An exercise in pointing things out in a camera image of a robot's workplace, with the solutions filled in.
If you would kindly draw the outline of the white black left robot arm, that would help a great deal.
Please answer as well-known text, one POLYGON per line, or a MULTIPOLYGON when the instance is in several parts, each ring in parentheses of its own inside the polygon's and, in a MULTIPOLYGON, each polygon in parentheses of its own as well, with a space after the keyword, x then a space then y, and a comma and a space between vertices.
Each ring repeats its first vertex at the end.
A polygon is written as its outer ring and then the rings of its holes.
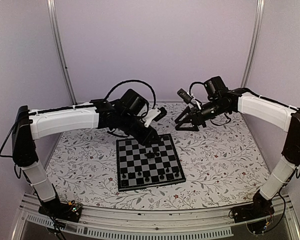
POLYGON ((58 201, 57 193, 39 162, 35 140, 72 130, 108 129, 110 134, 120 130, 124 137, 132 136, 141 145, 156 143, 160 138, 151 123, 162 119, 167 111, 153 107, 139 114, 148 106, 149 102, 132 89, 113 101, 101 98, 44 110, 29 110, 28 106, 21 106, 8 133, 12 140, 10 157, 45 203, 45 209, 53 217, 60 217, 65 211, 64 205, 58 201))

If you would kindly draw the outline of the black and grey chessboard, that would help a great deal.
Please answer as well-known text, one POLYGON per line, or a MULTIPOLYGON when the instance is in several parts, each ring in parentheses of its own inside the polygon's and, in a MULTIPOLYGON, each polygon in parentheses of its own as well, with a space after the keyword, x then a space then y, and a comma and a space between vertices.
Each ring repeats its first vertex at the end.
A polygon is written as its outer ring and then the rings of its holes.
POLYGON ((161 134, 159 143, 147 146, 140 145, 134 138, 117 140, 116 165, 117 187, 120 192, 175 185, 186 181, 172 135, 169 133, 161 134), (160 156, 148 159, 145 153, 149 151, 160 152, 160 156), (170 168, 171 173, 166 173, 166 168, 170 168), (174 168, 179 168, 178 178, 174 176, 174 168), (142 176, 137 175, 138 171, 142 171, 142 176), (122 178, 123 173, 127 175, 125 179, 122 178), (129 178, 129 173, 135 173, 135 177, 129 178), (160 175, 164 175, 164 180, 160 180, 160 175), (146 176, 150 177, 150 182, 145 182, 146 176), (128 180, 129 186, 122 187, 122 180, 128 180))

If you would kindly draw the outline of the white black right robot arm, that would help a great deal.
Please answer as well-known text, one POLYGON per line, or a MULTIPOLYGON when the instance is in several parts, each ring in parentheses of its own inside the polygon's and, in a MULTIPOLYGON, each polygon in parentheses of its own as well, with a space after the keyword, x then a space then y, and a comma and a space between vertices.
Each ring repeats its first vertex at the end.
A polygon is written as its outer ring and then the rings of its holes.
POLYGON ((252 218, 259 218, 268 210, 268 203, 300 167, 300 107, 286 105, 259 95, 249 88, 228 89, 220 76, 199 82, 207 93, 207 103, 201 103, 192 91, 179 89, 177 95, 188 105, 175 119, 177 131, 199 131, 206 122, 219 115, 240 113, 263 120, 282 131, 280 140, 282 151, 279 161, 266 183, 254 196, 255 202, 249 206, 252 218))

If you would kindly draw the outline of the black chess piece cluster piece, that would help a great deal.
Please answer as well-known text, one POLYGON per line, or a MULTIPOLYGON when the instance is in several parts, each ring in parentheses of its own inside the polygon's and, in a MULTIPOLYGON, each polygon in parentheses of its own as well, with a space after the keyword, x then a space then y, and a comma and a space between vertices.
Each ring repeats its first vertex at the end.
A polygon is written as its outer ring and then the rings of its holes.
POLYGON ((161 156, 159 151, 149 151, 149 152, 145 153, 144 155, 147 159, 153 159, 153 158, 161 156))

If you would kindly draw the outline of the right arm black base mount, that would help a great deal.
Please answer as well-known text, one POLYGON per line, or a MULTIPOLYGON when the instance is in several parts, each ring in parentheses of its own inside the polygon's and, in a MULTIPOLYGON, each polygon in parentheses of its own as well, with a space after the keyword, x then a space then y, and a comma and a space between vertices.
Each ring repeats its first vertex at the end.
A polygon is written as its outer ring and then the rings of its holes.
POLYGON ((248 230, 255 235, 264 234, 275 213, 272 200, 265 199, 258 190, 252 198, 252 203, 232 207, 228 216, 235 223, 263 218, 261 221, 249 223, 248 230))

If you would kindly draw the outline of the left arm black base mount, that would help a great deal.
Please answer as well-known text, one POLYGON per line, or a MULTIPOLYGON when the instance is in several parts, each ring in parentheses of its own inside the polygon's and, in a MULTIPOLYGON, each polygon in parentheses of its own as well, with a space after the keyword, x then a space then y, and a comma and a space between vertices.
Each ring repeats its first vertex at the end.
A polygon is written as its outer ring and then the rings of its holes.
POLYGON ((75 200, 61 202, 58 196, 47 202, 42 201, 39 196, 37 196, 37 198, 40 202, 38 210, 40 214, 53 219, 65 220, 74 223, 79 222, 83 208, 81 203, 78 203, 75 200))

